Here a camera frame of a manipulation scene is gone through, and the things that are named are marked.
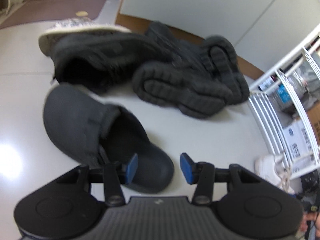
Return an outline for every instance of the cardboard box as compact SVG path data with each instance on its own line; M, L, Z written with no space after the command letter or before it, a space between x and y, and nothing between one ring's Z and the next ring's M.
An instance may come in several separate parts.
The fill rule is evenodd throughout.
M307 111L307 115L316 136L317 143L320 145L320 102Z
M292 173L312 165L313 157L308 155L312 150L311 143L302 120L297 120L284 128L283 133L289 148L289 158L294 161Z

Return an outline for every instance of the human hand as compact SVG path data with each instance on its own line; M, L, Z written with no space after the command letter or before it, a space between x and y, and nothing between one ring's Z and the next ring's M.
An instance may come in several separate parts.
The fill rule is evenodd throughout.
M317 219L317 218L318 218L317 212L304 214L302 222L300 224L300 231L306 232L308 229L307 221L314 221L315 222L314 227L316 228L316 237L320 237L320 219Z

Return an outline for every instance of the screw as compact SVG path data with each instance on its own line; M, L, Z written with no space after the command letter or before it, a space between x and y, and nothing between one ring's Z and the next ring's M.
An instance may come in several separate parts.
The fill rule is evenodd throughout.
M210 199L207 196L196 196L195 202L199 205L206 205L210 203Z
M112 206L120 206L124 203L124 200L119 195L113 195L108 197L108 203Z

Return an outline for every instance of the circular pad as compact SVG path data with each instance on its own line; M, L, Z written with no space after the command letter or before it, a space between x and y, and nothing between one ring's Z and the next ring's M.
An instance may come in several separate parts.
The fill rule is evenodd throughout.
M99 219L99 202L86 192L48 196L35 192L14 210L19 229L37 239L69 239L88 231Z
M233 232L252 239L279 239L295 234L302 207L277 188L231 191L217 204L222 222Z

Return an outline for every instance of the cable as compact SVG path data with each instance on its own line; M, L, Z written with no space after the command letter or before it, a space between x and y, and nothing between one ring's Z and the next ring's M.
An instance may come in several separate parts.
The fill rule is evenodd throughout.
M313 223L313 225L312 225L312 227L310 228L309 231L311 231L311 229L313 229L313 228L316 226L316 222L317 222L317 220L318 220L319 214L320 214L320 213L318 212L318 214L317 214L317 216L316 216L316 220L314 221L314 223ZM301 240L302 238L304 238L305 235L306 235L306 234L304 234L303 236L301 236L300 238L298 238L298 240Z

